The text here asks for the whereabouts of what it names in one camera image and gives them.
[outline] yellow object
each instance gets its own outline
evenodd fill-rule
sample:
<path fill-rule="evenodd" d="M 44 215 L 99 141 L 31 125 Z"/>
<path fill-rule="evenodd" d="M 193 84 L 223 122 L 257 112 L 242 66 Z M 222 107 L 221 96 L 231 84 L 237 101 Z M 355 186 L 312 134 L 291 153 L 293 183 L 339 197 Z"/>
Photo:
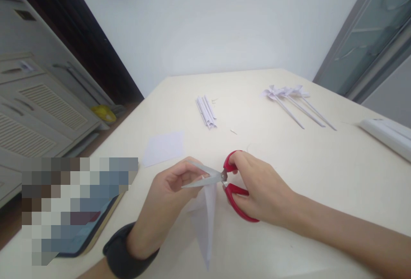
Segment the yellow object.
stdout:
<path fill-rule="evenodd" d="M 106 105 L 99 105 L 91 107 L 92 112 L 94 112 L 99 118 L 103 121 L 113 123 L 117 120 L 116 116 L 113 112 L 111 112 L 110 108 Z"/>

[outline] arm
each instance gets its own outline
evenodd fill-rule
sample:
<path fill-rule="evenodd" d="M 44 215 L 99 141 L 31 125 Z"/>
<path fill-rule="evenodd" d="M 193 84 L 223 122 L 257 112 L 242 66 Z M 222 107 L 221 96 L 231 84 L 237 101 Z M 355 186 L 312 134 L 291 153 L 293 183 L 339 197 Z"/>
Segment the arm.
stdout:
<path fill-rule="evenodd" d="M 180 211 L 201 190 L 201 187 L 180 190 L 182 186 L 201 179 L 201 174 L 204 173 L 187 160 L 198 161 L 188 157 L 154 178 L 140 215 L 126 241 L 128 253 L 137 260 L 146 260 L 160 248 Z M 116 279 L 106 257 L 78 277 L 89 278 Z"/>
<path fill-rule="evenodd" d="M 385 278 L 411 278 L 411 237 L 293 192 L 268 163 L 246 152 L 230 158 L 250 195 L 233 195 L 250 217 L 282 226 L 353 256 Z"/>

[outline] square paper sheet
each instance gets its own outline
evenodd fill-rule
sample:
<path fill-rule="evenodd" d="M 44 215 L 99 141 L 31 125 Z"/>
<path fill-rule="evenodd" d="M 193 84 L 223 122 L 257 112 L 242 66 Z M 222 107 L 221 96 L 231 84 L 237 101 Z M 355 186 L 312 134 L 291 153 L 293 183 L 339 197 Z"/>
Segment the square paper sheet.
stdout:
<path fill-rule="evenodd" d="M 174 131 L 169 134 L 151 137 L 144 151 L 144 166 L 184 156 L 184 132 Z"/>

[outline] black wristband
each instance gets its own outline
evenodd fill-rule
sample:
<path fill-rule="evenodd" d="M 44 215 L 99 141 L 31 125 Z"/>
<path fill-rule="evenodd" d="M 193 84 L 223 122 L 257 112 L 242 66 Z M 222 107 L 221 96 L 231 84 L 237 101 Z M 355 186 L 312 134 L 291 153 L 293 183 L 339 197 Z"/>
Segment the black wristband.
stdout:
<path fill-rule="evenodd" d="M 107 257 L 108 266 L 119 279 L 133 279 L 141 275 L 153 262 L 160 250 L 158 249 L 145 260 L 137 260 L 132 257 L 127 251 L 126 240 L 134 224 L 129 223 L 123 226 L 103 248 L 103 254 Z"/>

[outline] right hand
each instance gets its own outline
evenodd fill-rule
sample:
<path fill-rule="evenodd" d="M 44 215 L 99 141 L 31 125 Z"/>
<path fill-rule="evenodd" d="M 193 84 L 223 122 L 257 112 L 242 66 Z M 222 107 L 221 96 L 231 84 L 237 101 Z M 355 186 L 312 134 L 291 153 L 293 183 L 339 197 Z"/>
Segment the right hand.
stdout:
<path fill-rule="evenodd" d="M 244 151 L 232 154 L 229 163 L 237 166 L 250 193 L 249 196 L 232 195 L 239 208 L 252 218 L 292 229 L 299 217 L 298 194 L 274 168 Z"/>

